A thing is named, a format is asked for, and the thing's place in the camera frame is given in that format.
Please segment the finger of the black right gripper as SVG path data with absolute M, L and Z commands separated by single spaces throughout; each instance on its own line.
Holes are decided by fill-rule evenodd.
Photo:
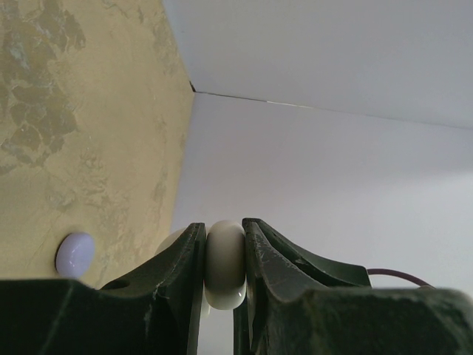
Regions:
M 363 266 L 330 260 L 316 255 L 287 239 L 261 219 L 254 222 L 271 246 L 299 270 L 327 287 L 370 287 L 367 269 Z

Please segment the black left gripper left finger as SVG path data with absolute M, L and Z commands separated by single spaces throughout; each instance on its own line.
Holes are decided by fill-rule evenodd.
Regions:
M 1 282 L 3 354 L 195 354 L 206 230 L 103 288 L 72 279 Z

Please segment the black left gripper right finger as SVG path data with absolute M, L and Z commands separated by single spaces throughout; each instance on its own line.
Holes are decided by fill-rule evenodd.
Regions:
M 472 299 L 444 288 L 327 287 L 245 218 L 244 354 L 470 354 Z

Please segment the white earbud charging case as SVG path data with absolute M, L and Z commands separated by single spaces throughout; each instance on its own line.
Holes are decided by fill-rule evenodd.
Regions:
M 243 227 L 235 221 L 221 220 L 207 227 L 205 235 L 202 318 L 212 308 L 234 310 L 242 304 L 247 289 Z

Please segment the purple earbud charging case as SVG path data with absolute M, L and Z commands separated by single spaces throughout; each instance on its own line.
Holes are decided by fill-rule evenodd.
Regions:
M 55 256 L 55 268 L 61 277 L 78 279 L 88 270 L 95 255 L 95 241 L 90 234 L 68 234 Z

